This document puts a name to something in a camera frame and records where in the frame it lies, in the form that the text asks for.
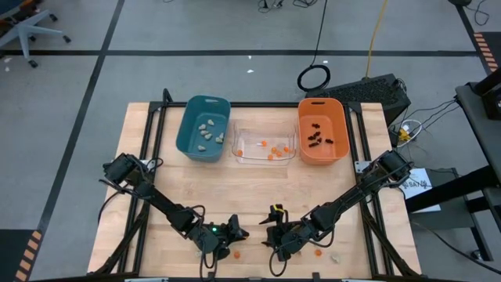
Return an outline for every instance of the orange bin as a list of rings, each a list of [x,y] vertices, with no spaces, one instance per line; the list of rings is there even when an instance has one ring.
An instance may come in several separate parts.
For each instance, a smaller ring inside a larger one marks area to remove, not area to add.
[[[348,154],[349,140],[344,119],[343,105],[332,98],[303,99],[297,109],[299,114],[299,144],[301,159],[310,165],[330,165]],[[317,146],[309,144],[316,140],[308,140],[320,132],[318,138],[322,142]]]

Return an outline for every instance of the teal bin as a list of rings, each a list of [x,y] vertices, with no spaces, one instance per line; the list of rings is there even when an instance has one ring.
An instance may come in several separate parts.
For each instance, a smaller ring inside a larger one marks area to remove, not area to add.
[[[230,110],[231,105],[223,98],[199,95],[190,99],[182,116],[178,138],[175,140],[178,150],[194,161],[218,161],[222,155],[224,142],[216,143],[215,138],[223,132],[226,141]],[[210,119],[214,125],[207,123]],[[200,134],[198,128],[202,124],[206,125],[206,130],[212,134],[210,140],[206,140]],[[206,150],[200,152],[199,145],[204,146]]]

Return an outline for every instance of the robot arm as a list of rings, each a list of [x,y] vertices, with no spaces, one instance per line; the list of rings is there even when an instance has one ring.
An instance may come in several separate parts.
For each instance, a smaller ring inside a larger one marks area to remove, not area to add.
[[[268,240],[263,244],[274,249],[281,262],[290,258],[308,242],[319,242],[334,231],[334,224],[343,212],[353,207],[368,195],[387,186],[399,186],[409,177],[410,163],[398,153],[386,151],[365,168],[359,184],[353,186],[335,201],[316,206],[300,221],[288,222],[287,211],[282,205],[270,207],[269,217],[261,222],[276,222],[267,228]]]

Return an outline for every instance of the office chair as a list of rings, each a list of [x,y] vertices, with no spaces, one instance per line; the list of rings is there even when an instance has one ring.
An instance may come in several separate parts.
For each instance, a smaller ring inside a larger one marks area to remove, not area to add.
[[[35,41],[36,37],[33,34],[52,34],[61,35],[62,31],[53,30],[45,27],[35,26],[39,21],[50,17],[52,21],[57,21],[57,17],[51,14],[48,10],[41,11],[28,17],[25,20],[18,21],[15,15],[21,10],[20,7],[24,3],[23,0],[0,0],[0,19],[7,19],[7,23],[12,25],[12,28],[7,31],[2,37],[0,37],[0,48],[7,43],[11,42],[15,38],[19,38],[21,42],[21,48],[23,49],[23,55],[31,67],[38,67],[37,62],[30,58],[30,49],[28,46],[28,38],[31,41]],[[66,43],[70,43],[71,39],[66,35],[63,35],[63,39]]]

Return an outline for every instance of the wooden table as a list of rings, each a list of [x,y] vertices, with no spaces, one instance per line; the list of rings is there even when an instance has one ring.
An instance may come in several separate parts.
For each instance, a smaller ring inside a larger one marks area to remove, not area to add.
[[[148,103],[129,104],[117,155],[121,152],[139,155],[147,109]],[[376,158],[391,149],[383,111],[380,104],[372,103],[363,104],[362,109],[370,153]],[[218,163],[195,162],[175,146],[183,113],[184,108],[172,107],[167,110],[160,148],[164,165],[157,170],[157,189],[176,203],[185,206],[205,205],[207,222],[219,224],[227,222],[233,213],[239,216],[240,225],[250,236],[230,246],[232,254],[219,262],[217,277],[272,277],[268,267],[272,249],[261,244],[266,240],[267,226],[258,225],[266,218],[269,205],[283,204],[289,210],[290,220],[298,220],[317,204],[335,200],[355,185],[350,154],[329,166],[305,164],[299,155],[286,167],[240,164],[231,153],[232,130],[229,129],[225,150]],[[355,115],[352,117],[362,159],[359,129]],[[297,109],[232,108],[230,128],[234,121],[244,119],[256,122],[296,121]],[[153,123],[153,132],[155,128],[156,122]],[[150,140],[150,154],[153,141],[154,137]],[[106,197],[114,191],[109,188]],[[388,239],[410,267],[420,273],[403,195],[398,190],[382,189],[380,201]],[[129,203],[129,196],[119,196],[104,210],[89,271],[98,269],[105,262],[124,235]],[[380,245],[377,239],[374,242],[379,270],[383,273]],[[126,270],[132,269],[135,241],[131,243],[130,249],[132,251],[129,252]],[[306,244],[300,253],[293,255],[283,277],[310,278],[313,272],[318,272],[322,278],[370,278],[358,205],[345,212],[336,223],[333,245],[322,249],[320,256],[315,255],[316,249],[316,246]],[[197,251],[193,242],[182,239],[170,227],[162,213],[155,208],[150,209],[141,276],[198,277],[200,258],[196,255]],[[240,252],[238,259],[233,256],[235,251]],[[278,273],[281,267],[282,263],[275,258],[275,272]]]

